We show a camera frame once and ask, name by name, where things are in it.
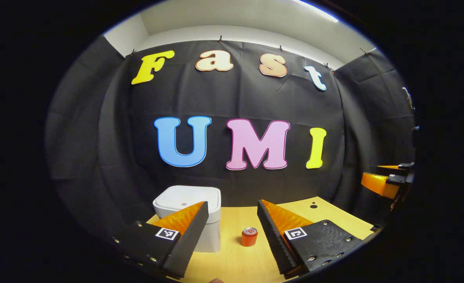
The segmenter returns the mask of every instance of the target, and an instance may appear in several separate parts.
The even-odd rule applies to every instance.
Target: soda can
[[[253,227],[247,227],[243,230],[243,236],[241,237],[241,245],[250,247],[257,242],[258,232]]]

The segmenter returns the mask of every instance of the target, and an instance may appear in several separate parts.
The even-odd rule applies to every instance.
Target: pink letter
[[[265,169],[282,169],[288,165],[284,159],[284,149],[290,123],[270,122],[261,140],[250,120],[232,119],[227,122],[227,127],[232,130],[232,157],[225,165],[227,169],[246,169],[248,164],[243,161],[243,151],[246,151],[253,168],[260,165],[267,150],[269,151],[267,160],[263,163]]]

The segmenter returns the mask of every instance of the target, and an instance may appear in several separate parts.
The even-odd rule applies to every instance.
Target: black fabric backdrop
[[[150,82],[131,85],[148,54],[174,50]],[[200,72],[207,50],[225,50],[234,68]],[[282,55],[288,75],[262,75],[260,56]],[[304,66],[322,74],[327,90],[313,84]],[[50,106],[46,151],[56,189],[76,219],[99,237],[111,236],[153,215],[151,201],[171,185],[214,186],[222,206],[254,206],[319,196],[369,222],[379,222],[381,200],[360,185],[376,165],[411,162],[414,118],[400,75],[378,51],[342,66],[325,66],[289,52],[242,42],[191,41],[136,52],[125,59],[98,38],[67,72]],[[181,120],[177,147],[192,151],[187,118],[212,118],[207,154],[194,167],[173,167],[158,155],[157,118]],[[251,120],[262,136],[272,120],[291,124],[288,166],[280,170],[230,171],[232,133],[226,122]],[[309,129],[327,131],[318,169],[306,169]]]

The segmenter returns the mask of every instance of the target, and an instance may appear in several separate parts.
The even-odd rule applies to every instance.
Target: table surface
[[[354,217],[320,197],[278,205],[312,222],[330,220],[361,240],[372,233],[370,230],[372,224]],[[154,215],[146,223],[151,224],[158,219],[158,216]],[[254,246],[241,245],[241,232],[246,227],[255,227],[258,230],[257,242]],[[221,250],[217,253],[194,252],[185,277],[178,281],[208,283],[214,278],[220,278],[225,283],[287,281],[279,274],[258,220],[256,206],[221,208],[220,233]]]

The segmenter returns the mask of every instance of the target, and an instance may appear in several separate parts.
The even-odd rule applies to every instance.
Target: letter u
[[[194,149],[190,154],[180,154],[176,149],[176,127],[180,119],[174,117],[158,118],[153,122],[157,128],[158,152],[162,160],[176,167],[192,167],[201,163],[206,157],[206,130],[211,118],[193,116],[187,124],[192,126]]]

